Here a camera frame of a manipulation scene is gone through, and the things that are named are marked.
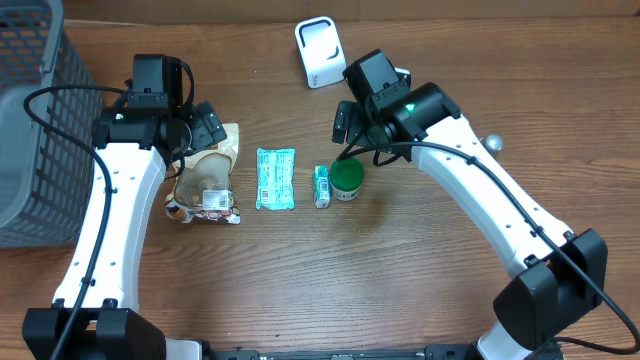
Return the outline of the green lid seasoning jar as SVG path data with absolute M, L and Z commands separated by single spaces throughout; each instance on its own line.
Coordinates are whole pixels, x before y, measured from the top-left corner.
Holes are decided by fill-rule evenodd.
M 354 200 L 364 182 L 364 167 L 357 158 L 335 161 L 329 169 L 331 192 L 339 201 Z

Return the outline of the small teal tissue pack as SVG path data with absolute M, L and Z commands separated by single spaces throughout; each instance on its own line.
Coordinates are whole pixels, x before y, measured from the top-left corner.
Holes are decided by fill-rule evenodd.
M 331 202 L 329 169 L 326 165 L 314 168 L 313 174 L 314 205 L 318 209 L 328 208 Z

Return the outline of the brown snack pouch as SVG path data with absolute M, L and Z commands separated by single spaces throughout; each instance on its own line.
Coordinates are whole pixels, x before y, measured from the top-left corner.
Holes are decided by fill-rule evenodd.
M 202 219 L 237 225 L 241 217 L 231 189 L 239 150 L 239 126 L 224 124 L 227 138 L 185 158 L 182 174 L 166 196 L 166 215 L 181 223 Z

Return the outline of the teal wet wipes pack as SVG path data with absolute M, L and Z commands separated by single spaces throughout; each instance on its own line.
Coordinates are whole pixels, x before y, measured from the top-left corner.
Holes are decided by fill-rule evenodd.
M 295 207 L 293 188 L 295 150 L 258 148 L 256 160 L 256 209 L 293 209 Z

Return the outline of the yellow oil bottle grey cap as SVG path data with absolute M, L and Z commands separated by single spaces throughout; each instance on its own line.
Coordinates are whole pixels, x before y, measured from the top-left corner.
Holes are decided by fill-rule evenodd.
M 499 153 L 504 148 L 504 140 L 500 135 L 489 134 L 481 138 L 483 147 L 491 154 Z

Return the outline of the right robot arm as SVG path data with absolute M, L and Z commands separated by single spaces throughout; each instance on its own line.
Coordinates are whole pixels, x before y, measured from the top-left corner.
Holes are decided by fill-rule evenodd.
M 414 162 L 481 230 L 511 279 L 493 301 L 496 323 L 470 357 L 532 359 L 600 305 L 604 240 L 592 229 L 574 234 L 531 198 L 440 87 L 412 88 L 410 74 L 381 50 L 356 60 L 343 76 L 355 99 L 340 103 L 333 141 L 377 145 Z

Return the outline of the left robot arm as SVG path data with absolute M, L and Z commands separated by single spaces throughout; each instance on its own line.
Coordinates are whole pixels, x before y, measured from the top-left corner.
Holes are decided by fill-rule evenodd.
M 210 102 L 193 102 L 182 79 L 189 65 L 167 55 L 139 54 L 133 78 L 92 125 L 89 142 L 31 110 L 26 114 L 88 153 L 94 161 L 89 202 L 70 267 L 48 308 L 27 310 L 22 336 L 37 359 L 210 358 L 203 340 L 176 340 L 139 313 L 138 280 L 154 198 L 176 160 L 224 141 Z

